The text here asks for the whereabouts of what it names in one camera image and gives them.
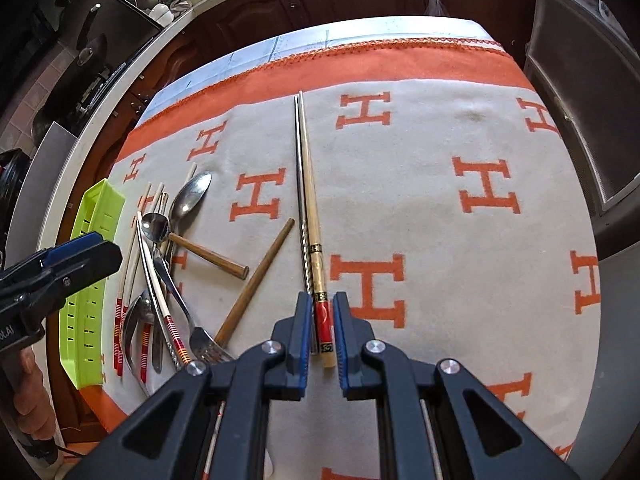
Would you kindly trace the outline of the left hand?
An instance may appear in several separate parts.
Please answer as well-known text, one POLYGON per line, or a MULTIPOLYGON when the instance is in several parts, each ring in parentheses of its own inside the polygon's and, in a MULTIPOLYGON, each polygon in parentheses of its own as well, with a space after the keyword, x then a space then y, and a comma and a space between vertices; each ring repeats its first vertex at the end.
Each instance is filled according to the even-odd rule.
POLYGON ((47 441, 55 433, 55 412, 43 385, 42 371, 31 348, 21 351, 20 362, 23 376, 14 396, 17 426, 33 439, 47 441))

